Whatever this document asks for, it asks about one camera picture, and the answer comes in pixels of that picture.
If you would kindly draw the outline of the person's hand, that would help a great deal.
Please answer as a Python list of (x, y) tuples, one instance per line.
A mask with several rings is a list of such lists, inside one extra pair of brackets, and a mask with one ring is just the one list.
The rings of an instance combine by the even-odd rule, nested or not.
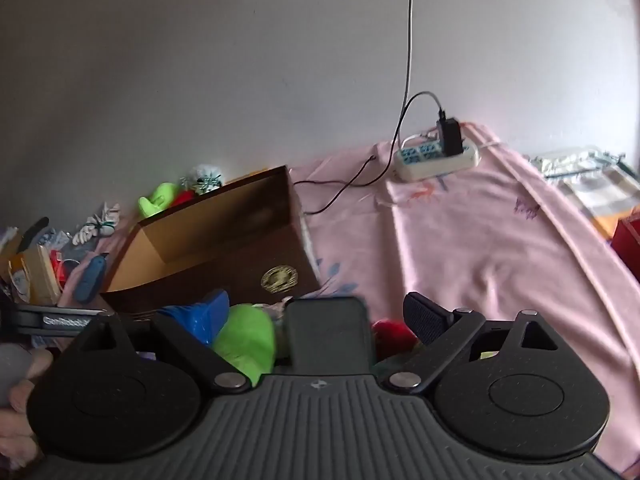
[(27, 350), (27, 353), (30, 361), (25, 376), (9, 390), (9, 404), (1, 409), (1, 466), (9, 471), (25, 468), (39, 455), (26, 408), (35, 382), (50, 367), (53, 356), (43, 348)]

